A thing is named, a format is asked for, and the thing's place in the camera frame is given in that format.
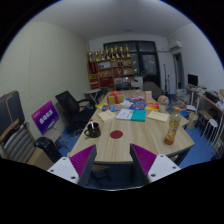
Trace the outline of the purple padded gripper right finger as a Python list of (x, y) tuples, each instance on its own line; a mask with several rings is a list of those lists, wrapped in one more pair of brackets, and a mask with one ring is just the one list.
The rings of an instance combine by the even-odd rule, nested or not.
[(180, 170), (166, 155), (155, 155), (135, 144), (130, 145), (130, 155), (134, 164), (143, 172), (150, 183)]

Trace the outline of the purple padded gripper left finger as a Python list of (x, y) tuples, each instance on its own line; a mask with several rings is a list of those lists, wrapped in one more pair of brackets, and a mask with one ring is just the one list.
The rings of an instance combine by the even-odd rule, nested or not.
[(70, 158), (60, 158), (48, 169), (48, 172), (74, 184), (85, 187), (88, 183), (96, 155), (96, 146), (89, 146)]

